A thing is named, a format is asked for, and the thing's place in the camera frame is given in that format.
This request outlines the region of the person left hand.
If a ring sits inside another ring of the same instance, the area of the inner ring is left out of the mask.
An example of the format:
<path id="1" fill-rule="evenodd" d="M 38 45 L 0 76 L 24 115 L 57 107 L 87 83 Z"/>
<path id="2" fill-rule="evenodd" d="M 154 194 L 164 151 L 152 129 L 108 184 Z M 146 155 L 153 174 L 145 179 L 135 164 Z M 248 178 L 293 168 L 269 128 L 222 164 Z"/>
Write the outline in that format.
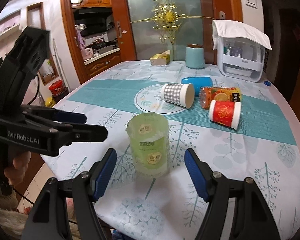
<path id="1" fill-rule="evenodd" d="M 8 179 L 9 185 L 17 186 L 23 181 L 30 159 L 31 153 L 24 152 L 13 159 L 11 166 L 5 168 L 4 175 Z"/>

